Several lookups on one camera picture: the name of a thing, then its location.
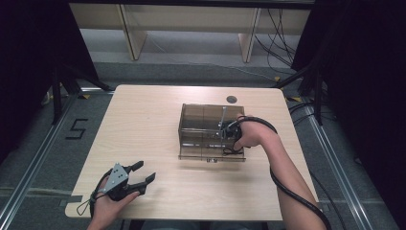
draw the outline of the table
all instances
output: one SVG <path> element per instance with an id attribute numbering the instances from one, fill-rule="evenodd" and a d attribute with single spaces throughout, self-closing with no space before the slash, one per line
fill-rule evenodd
<path id="1" fill-rule="evenodd" d="M 279 89 L 120 85 L 101 122 L 65 213 L 80 218 L 77 207 L 88 199 L 100 177 L 116 162 L 144 160 L 129 184 L 156 172 L 147 193 L 121 213 L 123 219 L 281 220 L 277 189 L 261 147 L 246 149 L 245 162 L 179 160 L 178 126 L 182 104 L 244 106 L 246 114 L 275 126 L 287 152 L 316 196 L 305 158 Z M 82 218 L 90 216 L 87 211 Z"/>

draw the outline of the light wood table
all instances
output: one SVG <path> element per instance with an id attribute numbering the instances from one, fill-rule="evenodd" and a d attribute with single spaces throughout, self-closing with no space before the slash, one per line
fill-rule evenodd
<path id="1" fill-rule="evenodd" d="M 228 96 L 237 102 L 229 104 Z M 182 104 L 244 106 L 246 114 L 267 120 L 316 196 L 286 102 L 279 89 L 121 85 L 110 102 L 73 196 L 89 198 L 101 176 L 116 162 L 144 160 L 129 184 L 156 172 L 145 195 L 121 214 L 123 219 L 281 220 L 277 190 L 262 147 L 245 150 L 245 162 L 179 160 L 178 127 Z M 66 215 L 79 218 L 80 203 Z M 82 217 L 90 217 L 88 211 Z"/>

